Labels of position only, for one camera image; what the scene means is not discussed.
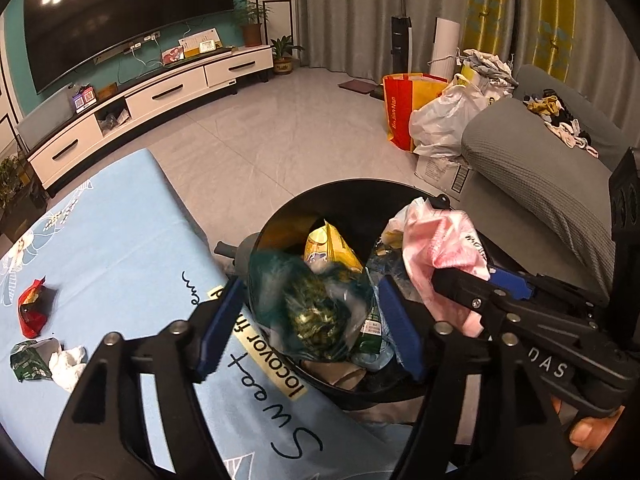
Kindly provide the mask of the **right hand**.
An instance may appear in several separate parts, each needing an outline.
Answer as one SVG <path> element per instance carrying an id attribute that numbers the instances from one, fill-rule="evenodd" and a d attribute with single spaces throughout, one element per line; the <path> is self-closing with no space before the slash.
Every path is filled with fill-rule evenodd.
<path id="1" fill-rule="evenodd" d="M 576 448 L 572 463 L 574 469 L 580 471 L 611 433 L 625 407 L 620 406 L 610 417 L 580 417 L 574 406 L 556 396 L 552 396 L 551 400 L 561 425 L 568 432 L 568 440 Z"/>

